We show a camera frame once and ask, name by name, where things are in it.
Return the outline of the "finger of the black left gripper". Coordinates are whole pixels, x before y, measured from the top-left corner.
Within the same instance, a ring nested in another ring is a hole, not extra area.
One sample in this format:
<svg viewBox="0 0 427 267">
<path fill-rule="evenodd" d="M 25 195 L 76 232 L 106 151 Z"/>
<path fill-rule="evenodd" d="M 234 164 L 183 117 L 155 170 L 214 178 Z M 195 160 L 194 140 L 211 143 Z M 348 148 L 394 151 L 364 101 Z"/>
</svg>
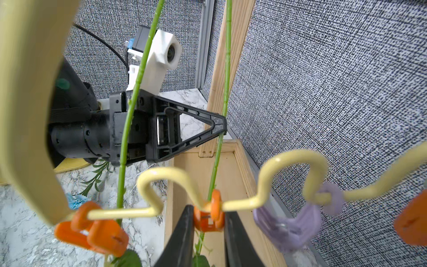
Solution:
<svg viewBox="0 0 427 267">
<path fill-rule="evenodd" d="M 202 145 L 227 127 L 226 118 L 163 97 L 156 98 L 156 161 Z"/>
</svg>

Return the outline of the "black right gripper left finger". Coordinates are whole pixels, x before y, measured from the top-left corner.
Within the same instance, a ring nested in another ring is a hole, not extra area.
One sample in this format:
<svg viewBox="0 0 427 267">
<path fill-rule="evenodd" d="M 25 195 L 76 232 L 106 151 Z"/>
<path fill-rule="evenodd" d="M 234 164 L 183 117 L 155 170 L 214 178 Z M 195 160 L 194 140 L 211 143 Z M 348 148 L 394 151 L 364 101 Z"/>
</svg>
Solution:
<svg viewBox="0 0 427 267">
<path fill-rule="evenodd" d="M 155 267 L 191 267 L 193 239 L 193 206 L 187 205 Z"/>
</svg>

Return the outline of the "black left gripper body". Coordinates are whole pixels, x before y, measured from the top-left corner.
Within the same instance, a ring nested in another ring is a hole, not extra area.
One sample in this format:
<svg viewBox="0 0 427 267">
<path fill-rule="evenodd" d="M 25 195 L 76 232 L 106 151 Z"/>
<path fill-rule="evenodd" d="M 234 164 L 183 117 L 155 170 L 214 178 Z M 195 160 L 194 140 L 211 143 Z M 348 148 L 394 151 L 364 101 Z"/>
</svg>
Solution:
<svg viewBox="0 0 427 267">
<path fill-rule="evenodd" d="M 131 91 L 114 93 L 110 96 L 110 156 L 109 162 L 114 166 L 120 164 L 122 137 L 125 122 L 129 113 L 133 93 Z M 140 90 L 136 107 L 134 108 L 128 136 L 126 163 L 146 160 L 156 161 L 156 98 L 147 91 Z"/>
</svg>

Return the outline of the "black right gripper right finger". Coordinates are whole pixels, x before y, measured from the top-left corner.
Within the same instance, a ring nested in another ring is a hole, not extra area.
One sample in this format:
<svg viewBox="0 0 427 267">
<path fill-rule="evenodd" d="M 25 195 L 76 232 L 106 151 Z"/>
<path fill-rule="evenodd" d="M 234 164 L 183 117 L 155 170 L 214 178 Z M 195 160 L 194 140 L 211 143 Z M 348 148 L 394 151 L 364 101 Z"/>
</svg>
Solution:
<svg viewBox="0 0 427 267">
<path fill-rule="evenodd" d="M 236 211 L 225 213 L 226 267 L 264 267 Z"/>
</svg>

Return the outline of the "orange clip lowest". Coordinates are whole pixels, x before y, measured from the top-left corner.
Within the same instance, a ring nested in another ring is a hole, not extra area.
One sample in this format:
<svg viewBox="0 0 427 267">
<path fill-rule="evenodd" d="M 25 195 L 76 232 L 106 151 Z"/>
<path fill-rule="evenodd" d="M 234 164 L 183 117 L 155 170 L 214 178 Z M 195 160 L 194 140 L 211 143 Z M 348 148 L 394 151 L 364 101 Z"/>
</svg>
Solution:
<svg viewBox="0 0 427 267">
<path fill-rule="evenodd" d="M 54 230 L 55 237 L 62 242 L 101 254 L 121 257 L 129 244 L 129 236 L 115 220 L 89 220 L 92 210 L 101 207 L 93 201 L 84 203 L 71 221 L 61 222 Z"/>
</svg>

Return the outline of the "blue artificial carnation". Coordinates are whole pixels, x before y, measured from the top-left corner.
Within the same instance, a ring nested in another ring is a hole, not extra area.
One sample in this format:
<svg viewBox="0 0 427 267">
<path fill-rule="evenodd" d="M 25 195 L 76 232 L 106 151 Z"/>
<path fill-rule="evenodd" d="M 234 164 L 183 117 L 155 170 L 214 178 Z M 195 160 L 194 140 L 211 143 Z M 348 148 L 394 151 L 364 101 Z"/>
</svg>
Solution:
<svg viewBox="0 0 427 267">
<path fill-rule="evenodd" d="M 79 178 L 77 189 L 66 193 L 68 206 L 71 210 L 77 210 L 83 204 L 93 199 L 93 193 L 104 191 L 106 178 L 112 173 L 110 163 L 106 160 L 98 160 L 90 166 L 91 170 L 87 176 Z"/>
</svg>

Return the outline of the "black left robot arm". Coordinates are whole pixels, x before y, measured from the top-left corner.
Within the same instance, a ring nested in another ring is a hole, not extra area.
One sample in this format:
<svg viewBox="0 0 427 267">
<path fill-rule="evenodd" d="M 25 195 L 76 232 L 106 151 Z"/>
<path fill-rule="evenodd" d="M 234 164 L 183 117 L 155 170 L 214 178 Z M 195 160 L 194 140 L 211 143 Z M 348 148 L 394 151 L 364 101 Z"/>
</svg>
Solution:
<svg viewBox="0 0 427 267">
<path fill-rule="evenodd" d="M 92 86 L 81 81 L 68 61 L 58 73 L 48 122 L 47 144 L 54 166 L 64 159 L 120 164 L 122 136 L 134 88 L 139 89 L 128 137 L 127 162 L 158 163 L 227 132 L 226 118 L 160 97 L 168 70 L 177 68 L 182 47 L 172 33 L 156 30 L 141 83 L 129 66 L 129 85 L 100 106 Z"/>
</svg>

